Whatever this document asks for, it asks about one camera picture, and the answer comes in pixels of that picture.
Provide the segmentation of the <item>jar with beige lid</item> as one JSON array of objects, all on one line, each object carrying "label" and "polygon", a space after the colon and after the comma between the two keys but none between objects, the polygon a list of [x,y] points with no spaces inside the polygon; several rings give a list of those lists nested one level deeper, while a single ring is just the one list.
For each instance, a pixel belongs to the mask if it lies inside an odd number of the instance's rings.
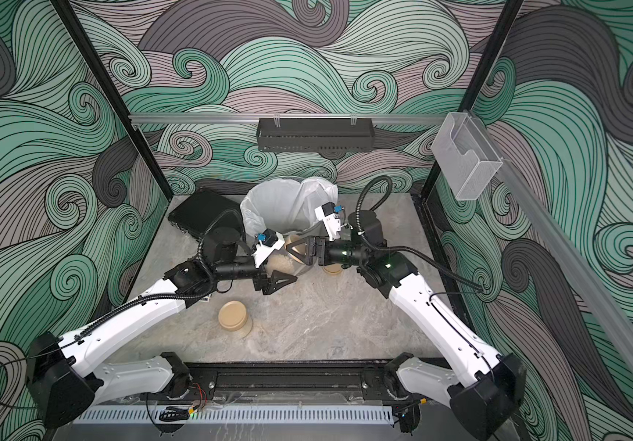
[{"label": "jar with beige lid", "polygon": [[253,321],[247,306],[241,301],[229,301],[218,313],[219,325],[236,338],[244,338],[252,331]]},{"label": "jar with beige lid", "polygon": [[289,236],[285,236],[285,245],[279,251],[274,251],[268,258],[266,270],[269,276],[274,270],[277,270],[296,277],[301,277],[313,268],[312,266],[302,265],[286,251],[285,246],[289,244],[295,236],[300,235],[290,234]]}]

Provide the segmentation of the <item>beige jar lid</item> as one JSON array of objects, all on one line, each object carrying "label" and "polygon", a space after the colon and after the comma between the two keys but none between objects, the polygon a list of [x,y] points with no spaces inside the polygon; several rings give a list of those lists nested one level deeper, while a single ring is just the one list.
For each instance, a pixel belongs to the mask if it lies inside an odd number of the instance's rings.
[{"label": "beige jar lid", "polygon": [[333,265],[328,265],[328,266],[324,266],[322,268],[322,270],[330,275],[330,276],[338,276],[340,274],[343,273],[344,269],[341,267],[341,265],[338,264],[333,264]]}]

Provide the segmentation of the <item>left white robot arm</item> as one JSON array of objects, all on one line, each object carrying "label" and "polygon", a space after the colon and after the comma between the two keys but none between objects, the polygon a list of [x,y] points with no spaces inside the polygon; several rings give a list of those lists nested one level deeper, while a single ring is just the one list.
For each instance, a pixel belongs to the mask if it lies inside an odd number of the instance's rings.
[{"label": "left white robot arm", "polygon": [[272,295],[297,278],[255,266],[250,259],[204,266],[195,257],[95,321],[62,336],[45,332],[35,338],[29,345],[25,385],[44,428],[60,428],[96,404],[129,395],[186,395],[191,373],[173,352],[122,364],[108,359],[154,325],[207,298],[218,282],[237,279],[250,279],[255,290]]}]

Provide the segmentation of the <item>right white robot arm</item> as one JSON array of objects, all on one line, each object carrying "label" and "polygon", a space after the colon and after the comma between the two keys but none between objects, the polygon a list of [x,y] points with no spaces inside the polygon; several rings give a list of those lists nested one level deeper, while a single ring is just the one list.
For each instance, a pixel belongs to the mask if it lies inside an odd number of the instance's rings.
[{"label": "right white robot arm", "polygon": [[477,440],[494,437],[519,410],[527,380],[522,360],[502,356],[477,336],[402,253],[318,236],[287,244],[286,250],[306,266],[353,266],[434,343],[446,367],[413,356],[397,363],[396,382],[406,393],[447,405]]}]

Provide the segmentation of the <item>black flat case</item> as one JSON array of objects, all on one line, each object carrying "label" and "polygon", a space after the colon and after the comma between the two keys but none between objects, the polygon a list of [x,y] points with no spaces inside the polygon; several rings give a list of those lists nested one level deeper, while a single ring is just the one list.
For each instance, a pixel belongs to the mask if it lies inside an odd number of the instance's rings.
[{"label": "black flat case", "polygon": [[239,216],[228,214],[215,225],[215,228],[233,228],[245,236],[239,204],[205,187],[197,189],[187,200],[171,211],[168,219],[174,226],[199,240],[209,224],[227,209],[234,209]]}]

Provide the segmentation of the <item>black perforated wall shelf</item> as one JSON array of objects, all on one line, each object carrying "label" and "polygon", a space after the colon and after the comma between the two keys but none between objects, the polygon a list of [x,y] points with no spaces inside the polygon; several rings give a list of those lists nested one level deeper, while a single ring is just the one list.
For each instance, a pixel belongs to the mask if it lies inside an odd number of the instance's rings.
[{"label": "black perforated wall shelf", "polygon": [[264,118],[256,137],[267,153],[370,152],[375,127],[371,119]]}]

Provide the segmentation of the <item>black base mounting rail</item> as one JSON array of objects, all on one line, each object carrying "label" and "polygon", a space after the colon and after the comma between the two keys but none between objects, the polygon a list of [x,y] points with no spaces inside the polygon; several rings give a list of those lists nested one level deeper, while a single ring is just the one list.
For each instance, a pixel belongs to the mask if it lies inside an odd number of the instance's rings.
[{"label": "black base mounting rail", "polygon": [[190,363],[210,397],[231,392],[342,392],[366,401],[411,402],[389,359]]}]

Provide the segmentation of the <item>clear acrylic wall holder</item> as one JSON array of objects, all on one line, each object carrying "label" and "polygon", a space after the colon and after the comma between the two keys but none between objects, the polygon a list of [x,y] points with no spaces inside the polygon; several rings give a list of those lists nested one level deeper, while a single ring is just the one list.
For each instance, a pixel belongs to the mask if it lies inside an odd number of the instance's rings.
[{"label": "clear acrylic wall holder", "polygon": [[468,112],[445,117],[432,152],[456,200],[477,200],[502,167],[485,124]]}]

